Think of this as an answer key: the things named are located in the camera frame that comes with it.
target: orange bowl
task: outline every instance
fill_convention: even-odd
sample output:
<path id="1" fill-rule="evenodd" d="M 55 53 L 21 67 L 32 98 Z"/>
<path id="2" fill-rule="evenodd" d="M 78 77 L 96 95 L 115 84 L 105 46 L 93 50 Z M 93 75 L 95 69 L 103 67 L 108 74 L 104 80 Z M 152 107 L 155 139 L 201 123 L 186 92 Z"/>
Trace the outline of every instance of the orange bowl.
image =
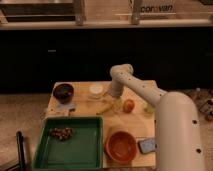
<path id="1" fill-rule="evenodd" d="M 114 162 L 129 164 L 137 153 L 136 141 L 130 133 L 118 131 L 106 139 L 105 150 Z"/>

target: black pole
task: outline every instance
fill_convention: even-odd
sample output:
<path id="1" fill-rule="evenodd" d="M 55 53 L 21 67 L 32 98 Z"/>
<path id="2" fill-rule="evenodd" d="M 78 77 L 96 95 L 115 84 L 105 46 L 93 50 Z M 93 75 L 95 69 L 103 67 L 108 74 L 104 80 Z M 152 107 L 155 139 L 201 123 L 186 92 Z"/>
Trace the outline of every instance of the black pole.
<path id="1" fill-rule="evenodd" d="M 24 138 L 22 136 L 21 131 L 18 131 L 16 133 L 16 140 L 17 140 L 17 146 L 18 146 L 18 158 L 19 158 L 20 171 L 26 171 L 25 159 L 24 159 L 23 139 Z"/>

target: floor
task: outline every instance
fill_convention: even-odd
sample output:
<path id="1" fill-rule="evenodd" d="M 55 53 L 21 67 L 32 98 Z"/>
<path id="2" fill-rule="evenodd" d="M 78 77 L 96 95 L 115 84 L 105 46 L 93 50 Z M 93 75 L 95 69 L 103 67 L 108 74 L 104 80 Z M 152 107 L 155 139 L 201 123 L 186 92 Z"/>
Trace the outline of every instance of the floor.
<path id="1" fill-rule="evenodd" d="M 207 90 L 185 90 L 196 102 L 198 109 L 206 99 L 212 98 Z M 36 145 L 37 136 L 48 105 L 50 94 L 0 95 L 0 170 L 8 161 L 17 161 L 15 134 L 21 130 Z M 213 122 L 207 122 L 204 114 L 199 113 L 201 137 L 207 171 L 213 171 Z M 137 169 L 110 169 L 110 171 L 144 171 Z"/>

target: food in tray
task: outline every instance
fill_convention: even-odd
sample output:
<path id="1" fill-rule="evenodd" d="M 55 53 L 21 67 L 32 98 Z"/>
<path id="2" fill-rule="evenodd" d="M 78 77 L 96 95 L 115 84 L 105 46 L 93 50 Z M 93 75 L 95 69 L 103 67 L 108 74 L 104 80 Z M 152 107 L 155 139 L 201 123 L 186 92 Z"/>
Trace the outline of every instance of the food in tray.
<path id="1" fill-rule="evenodd" d="M 51 137 L 57 138 L 60 141 L 65 141 L 73 137 L 75 131 L 73 128 L 64 128 L 64 129 L 59 129 L 59 128 L 53 128 L 49 130 L 49 135 Z"/>

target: dark bowl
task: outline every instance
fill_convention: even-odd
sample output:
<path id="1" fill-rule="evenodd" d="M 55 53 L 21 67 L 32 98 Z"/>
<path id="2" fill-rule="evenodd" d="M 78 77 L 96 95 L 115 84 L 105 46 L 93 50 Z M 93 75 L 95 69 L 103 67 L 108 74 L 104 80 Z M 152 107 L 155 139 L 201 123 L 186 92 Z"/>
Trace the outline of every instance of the dark bowl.
<path id="1" fill-rule="evenodd" d="M 68 103 L 72 100 L 74 95 L 74 88 L 72 85 L 63 83 L 56 86 L 53 90 L 53 96 L 62 104 Z"/>

